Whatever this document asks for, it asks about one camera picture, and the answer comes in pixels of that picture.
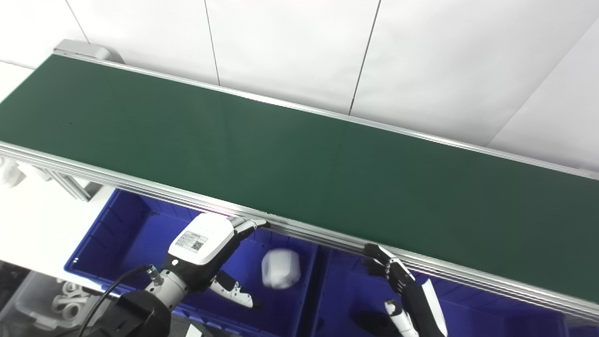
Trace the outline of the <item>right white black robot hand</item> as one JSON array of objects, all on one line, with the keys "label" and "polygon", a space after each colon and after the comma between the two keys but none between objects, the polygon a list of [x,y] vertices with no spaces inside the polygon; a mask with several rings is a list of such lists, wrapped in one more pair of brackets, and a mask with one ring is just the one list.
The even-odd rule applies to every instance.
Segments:
[{"label": "right white black robot hand", "polygon": [[419,283],[398,256],[378,244],[366,243],[362,254],[368,258],[368,273],[385,278],[400,297],[400,301],[388,299],[384,305],[402,337],[448,336],[445,315],[429,279]]}]

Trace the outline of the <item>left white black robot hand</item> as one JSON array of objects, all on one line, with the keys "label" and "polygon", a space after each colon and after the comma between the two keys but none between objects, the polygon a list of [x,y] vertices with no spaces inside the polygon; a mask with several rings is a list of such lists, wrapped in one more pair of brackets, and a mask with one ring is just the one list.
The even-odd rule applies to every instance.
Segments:
[{"label": "left white black robot hand", "polygon": [[201,213],[169,245],[161,276],[169,289],[153,293],[167,307],[177,306],[188,294],[212,290],[246,308],[259,308],[245,288],[222,266],[257,228],[270,228],[264,219]]}]

